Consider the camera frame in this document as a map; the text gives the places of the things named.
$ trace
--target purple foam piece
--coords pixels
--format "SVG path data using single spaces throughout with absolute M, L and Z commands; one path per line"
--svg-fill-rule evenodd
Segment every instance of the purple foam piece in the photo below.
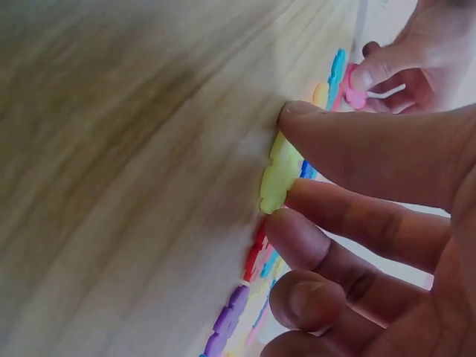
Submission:
M 223 335 L 219 335 L 218 333 L 212 334 L 205 347 L 205 355 L 207 357 L 219 357 L 225 349 L 227 341 L 228 339 Z
M 238 321 L 239 315 L 237 315 L 232 308 L 225 306 L 222 309 L 222 312 L 220 312 L 219 317 L 216 319 L 213 331 L 219 335 L 224 335 L 225 337 L 230 338 L 237 328 Z
M 246 304 L 248 303 L 248 297 L 250 295 L 249 286 L 238 286 L 233 294 L 231 294 L 228 306 L 231 307 L 237 317 L 239 317 L 243 311 L 245 311 Z

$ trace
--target light blue foam piece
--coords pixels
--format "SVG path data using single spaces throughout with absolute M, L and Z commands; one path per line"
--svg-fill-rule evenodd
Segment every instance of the light blue foam piece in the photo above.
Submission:
M 268 277 L 278 257 L 279 257 L 279 254 L 277 253 L 275 249 L 273 249 L 271 256 L 269 257 L 268 261 L 263 266 L 263 270 L 261 271 L 261 275 L 260 275 L 261 277 Z
M 339 84 L 342 82 L 345 75 L 346 61 L 347 52 L 343 48 L 340 48 L 335 55 L 334 61 L 332 62 L 330 77 L 327 80 L 329 83 L 329 100 L 327 101 L 326 110 L 331 110 L 334 106 L 335 100 L 337 99 Z
M 317 176 L 318 176 L 318 171 L 314 167 L 312 167 L 308 161 L 304 160 L 299 177 L 302 179 L 308 178 L 310 180 L 315 180 Z

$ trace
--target colorful foam toy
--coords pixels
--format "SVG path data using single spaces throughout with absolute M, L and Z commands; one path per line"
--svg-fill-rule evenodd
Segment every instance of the colorful foam toy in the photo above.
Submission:
M 279 254 L 277 253 L 277 251 L 272 249 L 271 256 L 269 257 L 268 261 L 263 266 L 263 270 L 261 271 L 261 277 L 264 278 L 269 276 L 269 273 L 271 273 L 271 270 L 273 269 L 278 257 Z
M 347 69 L 350 72 L 349 77 L 344 77 L 346 57 L 345 50 L 338 50 L 327 83 L 319 83 L 314 91 L 312 102 L 316 106 L 336 111 L 342 94 L 353 103 L 360 103 L 353 97 L 355 91 L 352 92 L 348 80 L 352 67 Z M 281 132 L 277 134 L 269 157 L 271 162 L 263 174 L 260 188 L 260 209 L 266 214 L 271 214 L 283 206 L 287 191 L 297 177 L 315 179 L 317 175 L 317 171 L 308 161 L 304 161 Z M 260 333 L 269 311 L 271 288 L 288 271 L 289 267 L 283 258 L 269 244 L 262 222 L 245 264 L 243 280 L 250 286 L 241 285 L 231 295 L 228 305 L 222 308 L 216 319 L 205 354 L 200 357 L 240 356 L 243 348 L 249 346 Z M 270 283 L 268 277 L 271 272 L 273 278 Z
M 250 288 L 241 285 L 231 295 L 228 305 L 222 309 L 222 312 L 216 319 L 213 326 L 213 334 L 205 346 L 205 355 L 207 357 L 219 357 L 221 355 L 228 339 L 237 328 L 239 317 L 245 311 L 249 294 Z
M 346 68 L 347 53 L 344 49 L 339 49 L 334 58 L 331 67 L 331 74 L 327 82 L 329 83 L 329 99 L 327 101 L 326 110 L 332 110 L 334 102 L 338 99 L 338 94 L 341 89 L 341 82 L 344 79 Z
M 281 132 L 277 134 L 269 157 L 271 164 L 265 169 L 260 189 L 260 209 L 267 214 L 283 206 L 288 190 L 300 175 L 303 160 Z
M 312 167 L 308 161 L 304 160 L 299 177 L 301 177 L 302 179 L 308 178 L 309 180 L 315 180 L 317 176 L 318 172 L 316 171 L 316 169 Z
M 352 108 L 362 109 L 367 103 L 367 92 L 356 91 L 350 83 L 350 76 L 352 75 L 352 72 L 357 69 L 357 67 L 358 65 L 355 63 L 350 63 L 347 66 L 347 70 L 345 71 L 344 75 L 344 98 Z
M 314 95 L 312 96 L 312 103 L 321 109 L 327 107 L 329 99 L 329 83 L 321 82 L 315 87 Z

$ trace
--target wood grain surface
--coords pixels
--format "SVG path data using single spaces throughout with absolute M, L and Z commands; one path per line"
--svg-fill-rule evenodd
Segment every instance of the wood grain surface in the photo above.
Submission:
M 355 0 L 0 2 L 0 356 L 197 356 L 280 107 Z

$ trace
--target hand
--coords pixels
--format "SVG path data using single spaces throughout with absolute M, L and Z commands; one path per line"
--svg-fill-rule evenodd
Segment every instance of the hand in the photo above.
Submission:
M 271 244 L 294 269 L 273 288 L 271 309 L 297 331 L 262 357 L 476 356 L 476 106 L 397 117 L 296 102 L 279 125 L 344 188 L 298 179 L 289 208 L 267 218 Z M 433 274 L 433 288 L 382 273 L 321 229 Z
M 475 55 L 476 9 L 450 0 L 419 0 L 394 43 L 364 47 L 364 61 L 353 86 L 378 94 L 406 88 L 385 99 L 369 99 L 382 113 L 435 112 L 448 109 Z

